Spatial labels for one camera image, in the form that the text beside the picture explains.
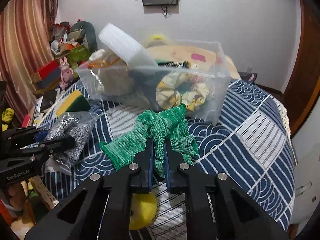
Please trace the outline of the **person's left hand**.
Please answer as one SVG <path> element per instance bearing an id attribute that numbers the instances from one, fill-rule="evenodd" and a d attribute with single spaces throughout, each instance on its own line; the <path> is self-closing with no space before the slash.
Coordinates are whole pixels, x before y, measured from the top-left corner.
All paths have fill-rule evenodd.
<path id="1" fill-rule="evenodd" d="M 21 211 L 24 208 L 25 201 L 28 195 L 28 185 L 26 181 L 16 184 L 11 184 L 8 187 L 8 194 L 10 196 L 9 203 L 16 210 Z"/>

